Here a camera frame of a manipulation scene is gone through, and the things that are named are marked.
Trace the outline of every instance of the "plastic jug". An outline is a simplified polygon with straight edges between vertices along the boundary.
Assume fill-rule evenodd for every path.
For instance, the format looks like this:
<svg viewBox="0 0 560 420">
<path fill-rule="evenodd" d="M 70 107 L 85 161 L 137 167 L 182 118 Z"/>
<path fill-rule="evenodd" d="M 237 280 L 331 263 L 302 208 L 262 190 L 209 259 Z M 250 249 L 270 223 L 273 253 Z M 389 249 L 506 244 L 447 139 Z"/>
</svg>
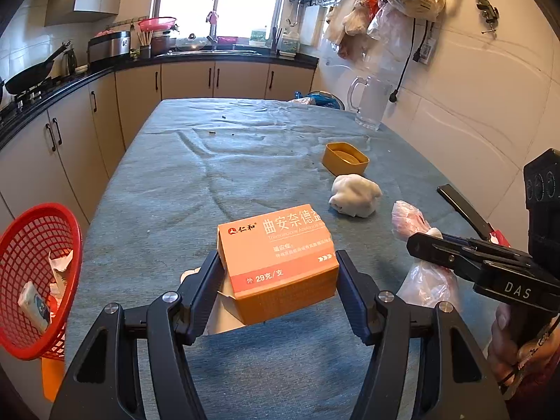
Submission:
<svg viewBox="0 0 560 420">
<path fill-rule="evenodd" d="M 359 107 L 352 104 L 352 94 L 358 84 L 365 85 Z M 377 131 L 387 107 L 392 84 L 369 76 L 367 79 L 356 77 L 348 89 L 348 108 L 356 112 L 356 122 L 368 129 Z"/>
</svg>

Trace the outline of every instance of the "frying pan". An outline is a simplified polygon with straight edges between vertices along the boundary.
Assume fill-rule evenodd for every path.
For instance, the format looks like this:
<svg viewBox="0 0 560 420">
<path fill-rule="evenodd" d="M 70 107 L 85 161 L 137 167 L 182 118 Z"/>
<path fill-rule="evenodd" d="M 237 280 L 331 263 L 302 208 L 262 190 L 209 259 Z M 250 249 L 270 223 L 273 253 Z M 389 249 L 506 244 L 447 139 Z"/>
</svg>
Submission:
<svg viewBox="0 0 560 420">
<path fill-rule="evenodd" d="M 40 84 L 44 81 L 50 74 L 50 70 L 53 68 L 54 59 L 59 56 L 66 47 L 70 45 L 70 42 L 62 43 L 54 53 L 51 54 L 47 60 L 42 63 L 37 63 L 30 68 L 24 69 L 19 72 L 14 77 L 6 82 L 6 90 L 12 95 L 18 95 L 26 90 L 29 90 L 32 86 Z"/>
</svg>

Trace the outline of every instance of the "human hand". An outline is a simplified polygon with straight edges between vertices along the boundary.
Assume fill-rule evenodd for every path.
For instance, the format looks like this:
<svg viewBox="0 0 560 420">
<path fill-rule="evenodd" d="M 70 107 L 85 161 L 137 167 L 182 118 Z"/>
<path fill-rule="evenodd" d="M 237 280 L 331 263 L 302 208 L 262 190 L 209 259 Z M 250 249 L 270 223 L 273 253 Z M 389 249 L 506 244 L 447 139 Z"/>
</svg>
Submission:
<svg viewBox="0 0 560 420">
<path fill-rule="evenodd" d="M 496 309 L 496 320 L 492 324 L 492 341 L 488 346 L 488 363 L 498 381 L 511 373 L 516 364 L 524 360 L 537 341 L 524 344 L 521 348 L 511 339 L 510 332 L 511 307 L 500 304 Z M 550 338 L 542 344 L 537 352 L 526 363 L 527 374 L 539 373 L 544 370 L 560 345 L 560 327 L 552 332 Z M 513 382 L 513 376 L 505 384 Z"/>
</svg>

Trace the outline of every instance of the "yellow box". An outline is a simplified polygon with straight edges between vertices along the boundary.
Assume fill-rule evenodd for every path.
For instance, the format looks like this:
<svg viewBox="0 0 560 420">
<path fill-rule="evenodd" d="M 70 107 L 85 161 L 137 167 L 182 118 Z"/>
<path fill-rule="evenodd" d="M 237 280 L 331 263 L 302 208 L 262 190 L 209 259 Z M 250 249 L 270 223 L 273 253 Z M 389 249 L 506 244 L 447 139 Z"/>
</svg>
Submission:
<svg viewBox="0 0 560 420">
<path fill-rule="evenodd" d="M 330 232 L 309 204 L 220 224 L 218 252 L 227 271 L 218 294 L 245 325 L 320 302 L 337 287 Z"/>
</svg>

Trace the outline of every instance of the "glass mug handle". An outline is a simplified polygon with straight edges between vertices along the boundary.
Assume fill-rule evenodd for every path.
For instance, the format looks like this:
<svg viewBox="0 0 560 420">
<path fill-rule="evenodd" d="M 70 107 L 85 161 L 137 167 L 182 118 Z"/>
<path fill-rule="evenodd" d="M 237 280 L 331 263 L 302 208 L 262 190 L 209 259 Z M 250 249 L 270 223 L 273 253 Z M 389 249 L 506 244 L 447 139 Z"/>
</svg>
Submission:
<svg viewBox="0 0 560 420">
<path fill-rule="evenodd" d="M 354 90 L 356 89 L 356 85 L 357 84 L 363 84 L 363 85 L 368 85 L 368 81 L 365 79 L 362 79 L 361 77 L 356 77 L 354 79 L 354 81 L 352 82 L 352 85 L 350 85 L 350 88 L 348 88 L 348 96 L 346 97 L 346 100 L 348 101 L 348 107 L 350 110 L 353 110 L 355 112 L 359 112 L 359 107 L 355 107 L 352 104 L 352 95 L 354 94 Z"/>
</svg>

